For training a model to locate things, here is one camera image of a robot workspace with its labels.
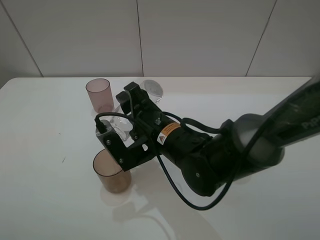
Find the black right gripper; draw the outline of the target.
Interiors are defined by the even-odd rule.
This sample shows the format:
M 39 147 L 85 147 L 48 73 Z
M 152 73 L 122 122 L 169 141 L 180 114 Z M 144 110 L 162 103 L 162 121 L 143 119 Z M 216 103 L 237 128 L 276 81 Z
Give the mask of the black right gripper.
M 132 104 L 138 105 L 149 100 L 148 93 L 134 81 L 130 82 L 116 95 L 120 108 L 124 114 L 132 112 Z M 181 170 L 212 170 L 210 166 L 209 147 L 213 138 L 206 133 L 198 132 L 183 125 L 181 120 L 173 120 L 168 114 L 153 112 L 152 115 L 143 115 L 152 132 L 138 128 L 131 134 L 136 141 L 146 136 L 151 149 L 156 154 L 162 154 Z

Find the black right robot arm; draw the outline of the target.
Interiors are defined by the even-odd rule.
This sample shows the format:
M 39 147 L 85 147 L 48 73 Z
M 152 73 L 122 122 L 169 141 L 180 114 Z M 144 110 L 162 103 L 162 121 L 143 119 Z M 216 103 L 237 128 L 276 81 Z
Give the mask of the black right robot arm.
M 248 113 L 219 128 L 166 113 L 131 82 L 116 96 L 133 123 L 135 140 L 154 140 L 157 153 L 178 167 L 187 185 L 203 197 L 222 185 L 279 164 L 285 147 L 320 133 L 320 80 L 299 87 L 263 115 Z

